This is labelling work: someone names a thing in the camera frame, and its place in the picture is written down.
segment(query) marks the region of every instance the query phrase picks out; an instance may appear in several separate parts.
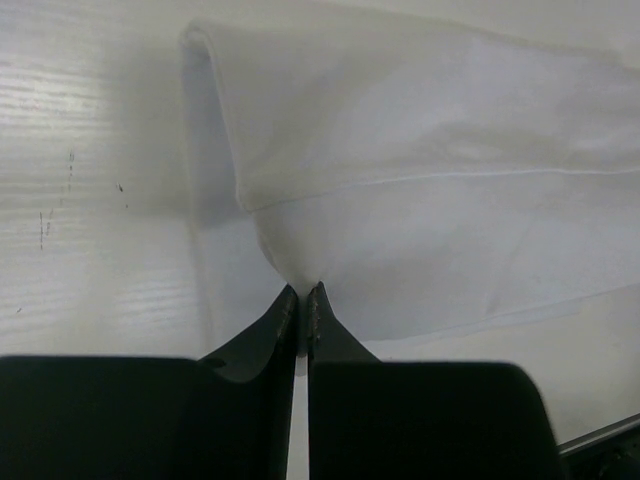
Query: white wooden surface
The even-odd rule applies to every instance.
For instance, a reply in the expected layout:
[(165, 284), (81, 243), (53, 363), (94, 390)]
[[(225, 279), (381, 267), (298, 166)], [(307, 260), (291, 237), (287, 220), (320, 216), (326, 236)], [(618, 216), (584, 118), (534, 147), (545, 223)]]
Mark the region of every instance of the white wooden surface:
[[(177, 38), (213, 8), (0, 2), (0, 354), (197, 357), (280, 289), (247, 218), (206, 227), (202, 254), (218, 271), (205, 275), (194, 248)], [(403, 358), (522, 364), (567, 441), (640, 411), (638, 293), (594, 299), (559, 320), (414, 345)], [(234, 315), (234, 327), (216, 333)], [(384, 356), (383, 345), (371, 347)], [(305, 435), (298, 423), (291, 478), (304, 476)]]

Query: towel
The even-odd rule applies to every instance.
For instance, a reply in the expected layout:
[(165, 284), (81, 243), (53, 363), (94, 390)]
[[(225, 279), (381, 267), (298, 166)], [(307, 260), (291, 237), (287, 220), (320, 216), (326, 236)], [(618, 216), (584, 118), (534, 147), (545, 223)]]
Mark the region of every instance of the towel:
[(640, 283), (638, 42), (595, 4), (552, 23), (518, 5), (493, 23), (305, 2), (192, 22), (195, 190), (235, 195), (269, 263), (302, 295), (323, 280), (361, 340), (557, 317)]

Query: fabric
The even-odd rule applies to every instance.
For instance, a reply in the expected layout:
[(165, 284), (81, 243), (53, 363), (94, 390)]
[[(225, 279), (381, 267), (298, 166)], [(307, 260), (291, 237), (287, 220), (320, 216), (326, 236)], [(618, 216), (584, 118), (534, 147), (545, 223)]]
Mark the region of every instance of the fabric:
[(274, 3), (189, 26), (187, 114), (219, 99), (271, 264), (303, 295), (323, 280), (362, 340), (554, 317), (640, 283), (629, 42), (593, 18), (521, 38), (509, 19), (440, 20)]

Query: black object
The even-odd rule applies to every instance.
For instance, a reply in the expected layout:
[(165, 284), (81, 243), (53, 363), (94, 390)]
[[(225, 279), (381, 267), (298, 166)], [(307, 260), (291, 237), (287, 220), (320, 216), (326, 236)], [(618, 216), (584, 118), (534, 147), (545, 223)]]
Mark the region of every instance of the black object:
[(200, 361), (0, 360), (0, 478), (284, 479), (297, 339), (313, 480), (564, 478), (537, 389), (502, 363), (384, 363), (319, 284)]

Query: white cloth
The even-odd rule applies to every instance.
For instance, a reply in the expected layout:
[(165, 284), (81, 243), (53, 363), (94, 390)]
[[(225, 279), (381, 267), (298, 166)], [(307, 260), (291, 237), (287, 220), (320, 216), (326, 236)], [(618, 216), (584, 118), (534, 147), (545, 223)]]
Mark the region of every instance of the white cloth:
[(271, 263), (303, 294), (325, 281), (359, 338), (557, 316), (640, 282), (640, 75), (583, 25), (544, 45), (282, 5), (193, 22), (185, 84), (209, 73), (185, 91), (219, 98)]

